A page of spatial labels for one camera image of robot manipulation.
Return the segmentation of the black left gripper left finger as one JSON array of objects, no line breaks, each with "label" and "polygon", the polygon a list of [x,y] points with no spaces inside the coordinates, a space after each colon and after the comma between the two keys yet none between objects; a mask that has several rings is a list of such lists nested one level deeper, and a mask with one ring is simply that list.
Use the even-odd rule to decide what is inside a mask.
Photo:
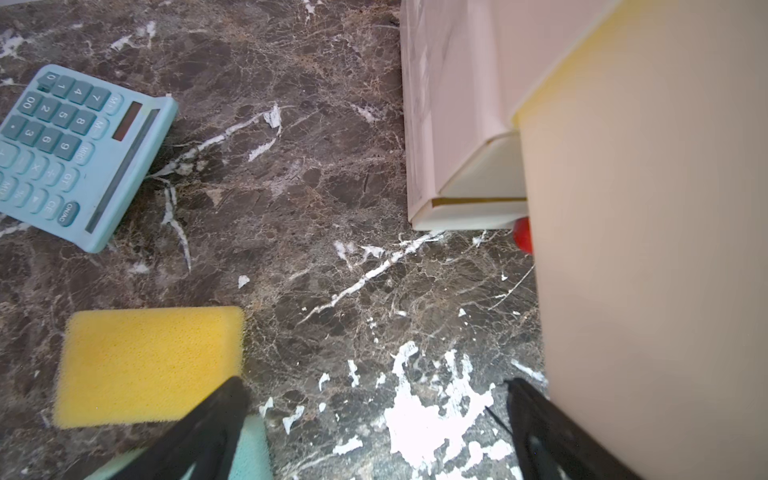
[{"label": "black left gripper left finger", "polygon": [[249,408],[238,376],[199,405],[112,476],[114,479],[248,479],[250,463],[236,451]]}]

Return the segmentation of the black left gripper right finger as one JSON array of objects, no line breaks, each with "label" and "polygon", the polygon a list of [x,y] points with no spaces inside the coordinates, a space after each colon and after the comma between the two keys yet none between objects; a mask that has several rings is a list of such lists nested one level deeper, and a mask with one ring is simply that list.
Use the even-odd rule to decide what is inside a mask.
[{"label": "black left gripper right finger", "polygon": [[555,404],[522,378],[505,382],[518,465],[530,479],[636,479]]}]

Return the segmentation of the teal sponge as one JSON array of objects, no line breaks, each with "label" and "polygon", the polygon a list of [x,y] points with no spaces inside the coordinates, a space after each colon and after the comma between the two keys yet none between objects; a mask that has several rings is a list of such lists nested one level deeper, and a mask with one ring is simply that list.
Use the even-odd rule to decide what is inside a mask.
[{"label": "teal sponge", "polygon": [[[87,476],[86,480],[111,479],[144,451],[145,448],[142,448],[119,455]],[[270,465],[264,421],[258,414],[249,415],[243,423],[228,479],[257,480],[272,478],[273,473]]]}]

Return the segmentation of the yellow sponge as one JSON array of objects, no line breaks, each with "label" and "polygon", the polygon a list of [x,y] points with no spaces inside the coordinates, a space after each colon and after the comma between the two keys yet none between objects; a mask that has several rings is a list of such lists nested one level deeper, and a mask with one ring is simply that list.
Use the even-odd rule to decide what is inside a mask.
[{"label": "yellow sponge", "polygon": [[53,409],[61,429],[174,421],[240,375],[241,308],[92,310],[67,322]]}]

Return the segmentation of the red drawer knob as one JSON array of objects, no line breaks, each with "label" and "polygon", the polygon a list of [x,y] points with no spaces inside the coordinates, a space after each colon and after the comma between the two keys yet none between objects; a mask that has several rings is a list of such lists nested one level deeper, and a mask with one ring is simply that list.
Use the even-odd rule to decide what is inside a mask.
[{"label": "red drawer knob", "polygon": [[528,217],[522,217],[515,221],[513,228],[513,240],[516,246],[526,254],[533,254],[533,242],[531,239],[530,222]]}]

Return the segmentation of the cream top drawer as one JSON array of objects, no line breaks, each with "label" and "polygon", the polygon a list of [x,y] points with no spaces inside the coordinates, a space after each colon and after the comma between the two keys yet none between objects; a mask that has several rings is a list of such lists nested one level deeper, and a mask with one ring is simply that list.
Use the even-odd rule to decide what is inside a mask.
[{"label": "cream top drawer", "polygon": [[645,479],[767,475],[767,5],[623,1],[519,110],[551,400]]}]

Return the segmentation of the cream drawer cabinet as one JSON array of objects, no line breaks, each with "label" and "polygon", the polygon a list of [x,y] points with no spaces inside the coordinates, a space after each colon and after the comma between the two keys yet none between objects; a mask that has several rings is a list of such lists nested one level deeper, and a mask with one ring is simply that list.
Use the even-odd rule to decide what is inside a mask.
[{"label": "cream drawer cabinet", "polygon": [[402,3],[413,229],[507,229],[527,215],[515,115],[615,7],[612,1]]}]

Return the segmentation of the light blue calculator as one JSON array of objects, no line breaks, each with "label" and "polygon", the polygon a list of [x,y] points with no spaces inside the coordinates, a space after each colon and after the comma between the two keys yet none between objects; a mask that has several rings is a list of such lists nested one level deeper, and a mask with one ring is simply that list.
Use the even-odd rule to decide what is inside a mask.
[{"label": "light blue calculator", "polygon": [[2,213],[102,251],[177,112],[169,96],[42,67],[2,119]]}]

